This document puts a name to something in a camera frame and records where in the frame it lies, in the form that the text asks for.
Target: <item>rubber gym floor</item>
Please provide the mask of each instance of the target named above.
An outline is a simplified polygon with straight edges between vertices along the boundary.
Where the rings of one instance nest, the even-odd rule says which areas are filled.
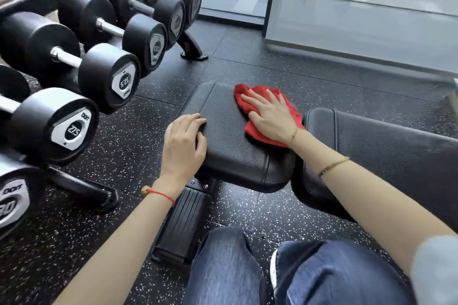
[[[413,77],[405,70],[269,47],[257,30],[198,21],[190,32],[210,59],[186,62],[178,46],[168,51],[129,104],[102,116],[92,145],[66,167],[73,175],[118,188],[120,206],[99,216],[73,207],[65,193],[49,188],[23,235],[2,242],[0,303],[49,304],[55,299],[140,202],[141,180],[158,175],[164,130],[197,82],[278,86],[303,113],[316,106],[336,108],[458,137],[446,99],[457,89],[452,79]],[[273,250],[285,240],[348,238],[386,256],[357,224],[307,208],[289,186],[260,194],[221,183],[206,229],[220,225],[243,227],[266,276]],[[126,304],[180,304],[186,280],[186,273],[147,259]]]

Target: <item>sleeve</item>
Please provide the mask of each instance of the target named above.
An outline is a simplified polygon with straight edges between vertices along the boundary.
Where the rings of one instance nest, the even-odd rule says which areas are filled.
[[[458,237],[436,236],[422,243],[410,278],[418,305],[457,305]]]

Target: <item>blue jeans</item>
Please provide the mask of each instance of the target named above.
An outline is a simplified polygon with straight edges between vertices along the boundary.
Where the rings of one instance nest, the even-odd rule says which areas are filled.
[[[380,256],[347,240],[288,241],[277,253],[277,305],[414,305]],[[267,282],[239,227],[211,231],[192,263],[182,305],[264,305]]]

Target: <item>red string bracelet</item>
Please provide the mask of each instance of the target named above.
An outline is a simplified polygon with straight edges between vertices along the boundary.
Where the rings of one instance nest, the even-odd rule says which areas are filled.
[[[159,194],[163,197],[166,197],[167,199],[169,199],[171,202],[172,202],[172,207],[175,205],[175,200],[172,199],[172,197],[169,197],[167,194],[164,194],[162,192],[157,192],[153,189],[151,189],[150,186],[143,186],[143,188],[141,189],[141,193],[146,196],[148,195],[149,193],[155,193],[155,194]]]

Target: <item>hand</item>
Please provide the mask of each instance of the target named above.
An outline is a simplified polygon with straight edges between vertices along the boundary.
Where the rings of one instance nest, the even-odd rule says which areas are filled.
[[[205,122],[207,119],[197,113],[183,115],[169,124],[165,130],[159,178],[184,188],[197,173],[207,153],[207,139],[199,132]]]
[[[296,122],[294,122],[293,117],[289,113],[283,95],[280,94],[278,96],[279,100],[277,100],[270,90],[267,89],[266,92],[269,95],[270,101],[251,89],[250,93],[254,98],[241,94],[244,101],[253,105],[259,111],[259,114],[251,111],[248,117],[262,135],[289,145],[291,137],[297,129]]]

